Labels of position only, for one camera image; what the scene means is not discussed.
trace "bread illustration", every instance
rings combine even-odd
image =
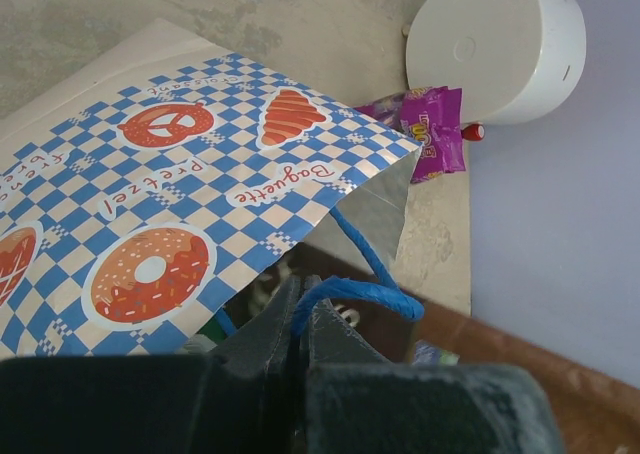
[[[281,89],[266,107],[260,142],[267,148],[280,146],[326,120],[306,96]]]

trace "beige floor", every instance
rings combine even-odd
[[[401,26],[424,0],[0,0],[0,117],[157,17],[342,102],[405,87]],[[470,309],[468,176],[412,187],[395,275]]]

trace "paper bag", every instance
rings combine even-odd
[[[4,123],[1,357],[174,352],[403,159],[373,197],[406,193],[413,141],[170,24],[135,37]]]

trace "donut hole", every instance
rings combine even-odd
[[[151,256],[138,264],[133,277],[137,282],[149,284],[160,279],[166,269],[167,261],[160,256]]]

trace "donut icing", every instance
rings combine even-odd
[[[18,226],[0,238],[0,306],[16,290],[38,254],[42,226]]]
[[[140,323],[181,307],[211,272],[215,253],[203,236],[151,227],[118,243],[96,261],[89,287],[95,312],[115,323]]]
[[[167,103],[131,116],[118,129],[136,147],[166,148],[209,131],[214,123],[213,114],[202,103]]]

